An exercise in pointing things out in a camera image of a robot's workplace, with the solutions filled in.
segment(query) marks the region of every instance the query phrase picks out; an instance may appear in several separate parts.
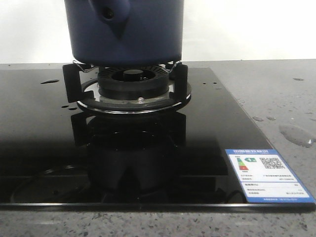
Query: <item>water droplet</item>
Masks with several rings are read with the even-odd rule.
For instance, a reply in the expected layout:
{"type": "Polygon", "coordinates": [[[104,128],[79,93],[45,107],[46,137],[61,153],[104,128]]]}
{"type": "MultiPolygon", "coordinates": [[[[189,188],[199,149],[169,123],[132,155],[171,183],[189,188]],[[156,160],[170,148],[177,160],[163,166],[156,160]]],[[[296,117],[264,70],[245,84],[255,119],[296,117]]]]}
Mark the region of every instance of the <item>water droplet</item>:
{"type": "Polygon", "coordinates": [[[268,119],[268,120],[271,120],[271,121],[276,120],[276,118],[275,118],[275,117],[272,117],[272,116],[267,116],[267,119],[268,119]]]}
{"type": "Polygon", "coordinates": [[[58,79],[46,80],[46,81],[41,82],[41,84],[48,84],[48,83],[55,83],[55,82],[59,82],[59,80],[58,79]]]}
{"type": "Polygon", "coordinates": [[[261,118],[261,117],[256,117],[256,116],[254,116],[254,117],[252,117],[254,120],[256,120],[256,121],[258,121],[258,122],[262,122],[264,119],[263,118],[261,118]]]}
{"type": "Polygon", "coordinates": [[[295,125],[280,125],[279,130],[288,141],[301,147],[310,148],[316,141],[314,135],[295,125]]]}

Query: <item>pot handle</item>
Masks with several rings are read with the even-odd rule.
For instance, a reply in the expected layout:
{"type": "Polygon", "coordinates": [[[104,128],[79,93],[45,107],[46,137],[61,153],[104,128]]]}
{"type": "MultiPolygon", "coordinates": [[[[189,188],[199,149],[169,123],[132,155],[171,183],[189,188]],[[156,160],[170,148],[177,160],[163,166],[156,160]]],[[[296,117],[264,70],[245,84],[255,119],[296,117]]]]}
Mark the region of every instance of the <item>pot handle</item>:
{"type": "Polygon", "coordinates": [[[121,23],[130,14],[130,0],[89,0],[92,9],[102,21],[107,23],[121,23]]]}

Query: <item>black glass cooktop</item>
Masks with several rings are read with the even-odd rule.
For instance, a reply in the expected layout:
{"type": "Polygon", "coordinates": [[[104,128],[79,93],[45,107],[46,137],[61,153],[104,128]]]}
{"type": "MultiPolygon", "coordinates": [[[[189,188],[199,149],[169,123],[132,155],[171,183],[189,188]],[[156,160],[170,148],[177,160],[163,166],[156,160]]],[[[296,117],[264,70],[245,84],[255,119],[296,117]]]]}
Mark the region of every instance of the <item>black glass cooktop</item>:
{"type": "Polygon", "coordinates": [[[273,147],[208,68],[189,68],[187,106],[143,116],[82,112],[61,69],[0,77],[1,209],[315,209],[247,201],[225,149],[273,147]]]}

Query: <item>gas stove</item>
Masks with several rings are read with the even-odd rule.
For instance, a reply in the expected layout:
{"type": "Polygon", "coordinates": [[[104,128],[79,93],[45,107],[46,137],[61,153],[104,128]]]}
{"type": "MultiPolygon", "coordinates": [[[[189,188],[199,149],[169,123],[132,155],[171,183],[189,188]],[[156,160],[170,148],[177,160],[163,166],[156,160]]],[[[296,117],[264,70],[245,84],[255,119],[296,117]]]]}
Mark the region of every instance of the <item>gas stove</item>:
{"type": "MultiPolygon", "coordinates": [[[[148,68],[81,73],[74,66],[83,91],[73,102],[61,69],[0,71],[1,209],[315,210],[308,190],[209,68],[189,68],[182,104],[161,110],[144,109],[152,103],[146,94],[131,95],[130,104],[130,94],[115,95],[125,98],[113,106],[117,98],[100,93],[100,79],[109,74],[142,80],[152,75],[148,68]],[[96,110],[87,98],[112,107],[96,110]],[[128,106],[142,107],[122,110],[128,106]],[[279,176],[300,185],[301,194],[267,195],[271,187],[259,183],[268,181],[251,180],[269,156],[274,166],[265,165],[265,179],[279,176]]],[[[169,100],[169,92],[156,101],[169,100]]]]}

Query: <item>granite countertop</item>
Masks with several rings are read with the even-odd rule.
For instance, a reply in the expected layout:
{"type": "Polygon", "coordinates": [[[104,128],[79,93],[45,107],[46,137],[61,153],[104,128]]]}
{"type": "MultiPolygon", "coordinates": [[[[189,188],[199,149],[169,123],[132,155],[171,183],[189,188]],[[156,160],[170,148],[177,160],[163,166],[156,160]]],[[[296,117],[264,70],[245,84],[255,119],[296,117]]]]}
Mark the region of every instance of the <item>granite countertop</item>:
{"type": "MultiPolygon", "coordinates": [[[[256,121],[313,196],[316,144],[304,148],[285,139],[291,124],[316,139],[316,60],[190,62],[210,67],[256,121]]],[[[60,67],[0,65],[0,69],[60,67]]],[[[316,213],[154,213],[0,211],[0,237],[315,237],[316,213]]]]}

